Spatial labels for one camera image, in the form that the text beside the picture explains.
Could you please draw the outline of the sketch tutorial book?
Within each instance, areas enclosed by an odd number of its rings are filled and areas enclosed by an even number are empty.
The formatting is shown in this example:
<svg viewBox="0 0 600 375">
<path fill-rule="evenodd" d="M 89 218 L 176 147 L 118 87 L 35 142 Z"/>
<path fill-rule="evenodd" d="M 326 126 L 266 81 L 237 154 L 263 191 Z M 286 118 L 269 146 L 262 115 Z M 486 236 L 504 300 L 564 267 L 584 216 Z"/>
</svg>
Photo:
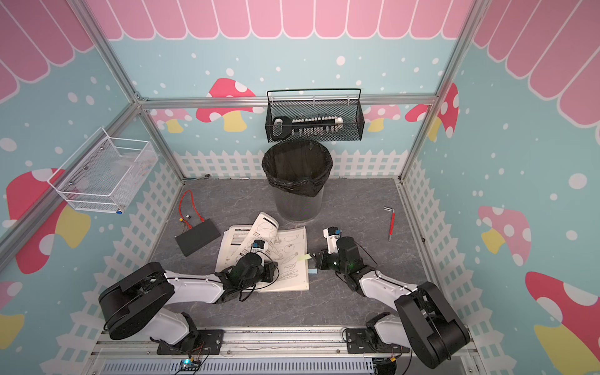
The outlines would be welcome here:
<svg viewBox="0 0 600 375">
<path fill-rule="evenodd" d="M 261 212 L 252 225 L 234 225 L 223 233 L 216 271 L 234 266 L 243 255 L 253 252 L 256 240 L 264 242 L 256 251 L 266 262 L 277 263 L 273 284 L 262 282 L 259 292 L 301 292 L 309 290 L 306 228 L 281 230 L 277 220 Z"/>
</svg>

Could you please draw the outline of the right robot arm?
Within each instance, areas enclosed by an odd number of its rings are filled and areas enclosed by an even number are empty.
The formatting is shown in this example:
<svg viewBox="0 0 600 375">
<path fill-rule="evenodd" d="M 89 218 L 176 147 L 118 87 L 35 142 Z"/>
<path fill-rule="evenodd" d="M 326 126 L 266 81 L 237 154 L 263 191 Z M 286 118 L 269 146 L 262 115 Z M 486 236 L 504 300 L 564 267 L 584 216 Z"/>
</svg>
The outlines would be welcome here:
<svg viewBox="0 0 600 375">
<path fill-rule="evenodd" d="M 434 369 L 470 343 L 467 326 L 436 284 L 410 284 L 384 275 L 363 261 L 353 237 L 331 236 L 327 248 L 311 256 L 317 269 L 334 271 L 351 291 L 396 311 L 379 314 L 367 325 L 372 345 L 409 348 Z"/>
</svg>

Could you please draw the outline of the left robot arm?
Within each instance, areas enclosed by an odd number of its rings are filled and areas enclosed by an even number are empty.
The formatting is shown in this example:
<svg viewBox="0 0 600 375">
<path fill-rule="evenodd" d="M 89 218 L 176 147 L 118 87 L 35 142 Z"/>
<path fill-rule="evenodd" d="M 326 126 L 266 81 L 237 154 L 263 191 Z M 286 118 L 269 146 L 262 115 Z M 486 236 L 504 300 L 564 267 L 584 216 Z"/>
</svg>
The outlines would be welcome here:
<svg viewBox="0 0 600 375">
<path fill-rule="evenodd" d="M 243 302 L 258 284 L 271 285 L 278 277 L 278 263 L 262 251 L 249 252 L 232 267 L 209 275 L 174 273 L 150 262 L 98 297 L 104 330 L 115 341 L 142 332 L 153 342 L 190 353 L 200 346 L 199 330 L 188 314 L 172 312 L 168 305 L 220 304 L 235 297 Z"/>
</svg>

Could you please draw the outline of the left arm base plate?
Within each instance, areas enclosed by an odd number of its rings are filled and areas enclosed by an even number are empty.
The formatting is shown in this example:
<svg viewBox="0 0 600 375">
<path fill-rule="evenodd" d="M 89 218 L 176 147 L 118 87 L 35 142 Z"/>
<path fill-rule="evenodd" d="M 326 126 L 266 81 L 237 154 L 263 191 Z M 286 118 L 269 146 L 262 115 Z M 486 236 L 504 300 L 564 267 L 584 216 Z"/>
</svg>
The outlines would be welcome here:
<svg viewBox="0 0 600 375">
<path fill-rule="evenodd" d="M 176 355 L 218 355 L 223 344 L 224 330 L 199 330 L 185 336 L 176 344 L 157 341 L 156 354 L 159 356 Z"/>
</svg>

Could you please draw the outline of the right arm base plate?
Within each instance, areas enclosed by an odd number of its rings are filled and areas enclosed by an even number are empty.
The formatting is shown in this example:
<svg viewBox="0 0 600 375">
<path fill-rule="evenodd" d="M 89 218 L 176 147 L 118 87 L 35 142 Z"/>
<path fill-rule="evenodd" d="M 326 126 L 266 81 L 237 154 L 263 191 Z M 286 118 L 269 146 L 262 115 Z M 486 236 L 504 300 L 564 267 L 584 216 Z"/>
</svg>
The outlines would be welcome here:
<svg viewBox="0 0 600 375">
<path fill-rule="evenodd" d="M 409 349 L 401 345 L 386 344 L 376 337 L 373 330 L 363 328 L 345 328 L 342 339 L 349 354 L 382 353 L 393 356 L 408 354 Z"/>
</svg>

